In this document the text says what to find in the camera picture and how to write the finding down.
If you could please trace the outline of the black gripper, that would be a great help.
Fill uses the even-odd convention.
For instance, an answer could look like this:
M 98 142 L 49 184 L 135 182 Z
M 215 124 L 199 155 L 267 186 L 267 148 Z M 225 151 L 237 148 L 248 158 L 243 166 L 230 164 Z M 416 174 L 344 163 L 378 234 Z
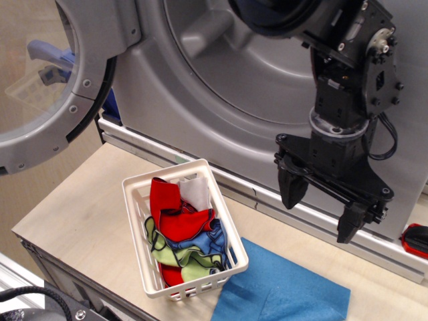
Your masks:
M 282 203 L 292 209 L 309 185 L 345 204 L 337 242 L 350 243 L 365 223 L 380 223 L 393 190 L 372 170 L 364 139 L 344 142 L 312 133 L 310 138 L 278 134 L 275 153 Z

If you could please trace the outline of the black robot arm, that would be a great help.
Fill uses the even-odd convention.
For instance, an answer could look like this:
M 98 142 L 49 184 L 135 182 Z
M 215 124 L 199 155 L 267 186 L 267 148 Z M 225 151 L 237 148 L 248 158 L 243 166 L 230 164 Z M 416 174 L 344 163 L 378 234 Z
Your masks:
M 393 190 L 370 161 L 392 157 L 397 146 L 374 154 L 377 124 L 393 140 L 386 109 L 400 102 L 397 46 L 391 14 L 378 1 L 231 1 L 236 16 L 257 34 L 296 38 L 311 52 L 316 100 L 310 138 L 279 134 L 275 155 L 282 203 L 291 209 L 312 185 L 339 200 L 339 243 L 367 223 L 380 223 Z

